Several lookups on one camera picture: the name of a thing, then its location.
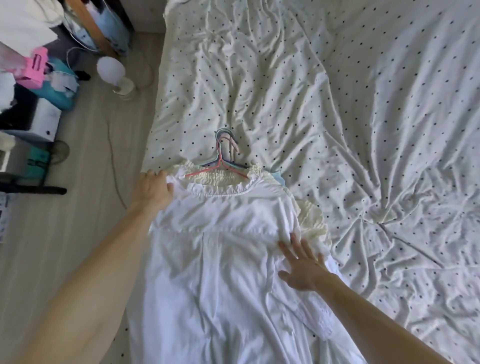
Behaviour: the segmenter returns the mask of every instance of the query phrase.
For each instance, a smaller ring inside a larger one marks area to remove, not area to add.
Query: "person's left arm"
[[[12,364],[99,363],[132,292],[148,230],[172,201],[167,173],[141,173],[125,216],[50,301]]]

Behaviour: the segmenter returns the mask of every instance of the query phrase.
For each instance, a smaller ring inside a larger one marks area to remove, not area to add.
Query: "ruffled collar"
[[[198,195],[235,195],[243,194],[262,179],[264,170],[258,166],[242,170],[248,179],[227,170],[210,170],[195,176],[185,177],[186,174],[198,172],[205,167],[197,166],[189,160],[171,167],[169,175],[177,180],[188,193]]]

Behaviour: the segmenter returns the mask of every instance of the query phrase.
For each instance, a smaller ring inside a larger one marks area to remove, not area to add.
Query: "polka dot fabric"
[[[355,291],[480,363],[479,18],[472,0],[171,1],[143,169],[203,161],[231,128],[237,161],[322,208]]]

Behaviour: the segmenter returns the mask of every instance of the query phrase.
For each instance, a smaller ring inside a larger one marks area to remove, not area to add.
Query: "mattress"
[[[479,18],[471,0],[170,1],[143,169],[208,159],[231,128],[237,162],[321,207],[353,290],[477,363]]]

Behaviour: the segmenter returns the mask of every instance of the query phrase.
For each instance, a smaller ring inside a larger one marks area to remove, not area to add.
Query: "person's right arm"
[[[294,234],[289,247],[279,242],[291,273],[280,271],[279,277],[299,291],[317,292],[348,331],[369,364],[450,363],[420,339],[398,325],[373,304],[352,291],[335,274],[330,273],[321,255],[312,253],[308,243],[298,242]]]

